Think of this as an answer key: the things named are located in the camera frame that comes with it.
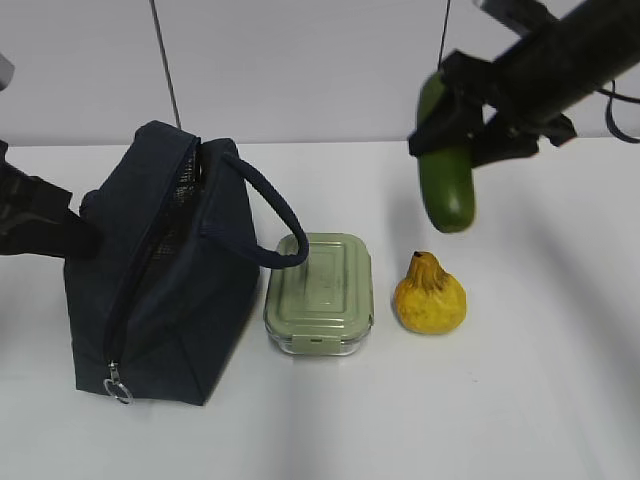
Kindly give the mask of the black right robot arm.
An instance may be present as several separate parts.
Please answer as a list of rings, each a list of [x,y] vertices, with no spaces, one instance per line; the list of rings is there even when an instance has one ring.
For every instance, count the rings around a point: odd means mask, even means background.
[[[576,137],[566,110],[639,62],[639,4],[584,1],[560,19],[540,3],[489,1],[520,39],[492,61],[459,50],[436,78],[444,95],[408,138],[414,157],[464,146],[478,167]]]

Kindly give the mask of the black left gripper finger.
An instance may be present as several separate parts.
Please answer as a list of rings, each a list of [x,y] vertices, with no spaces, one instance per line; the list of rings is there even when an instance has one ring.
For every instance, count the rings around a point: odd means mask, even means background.
[[[103,243],[103,235],[70,210],[71,198],[69,191],[3,164],[1,254],[95,257]]]

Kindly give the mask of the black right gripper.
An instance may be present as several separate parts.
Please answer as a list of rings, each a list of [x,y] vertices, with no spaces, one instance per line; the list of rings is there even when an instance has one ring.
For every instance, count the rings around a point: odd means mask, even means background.
[[[445,94],[408,137],[413,157],[471,142],[471,165],[530,158],[547,138],[558,147],[573,140],[572,121],[561,113],[534,120],[516,106],[516,96],[491,62],[454,51],[441,65]]]

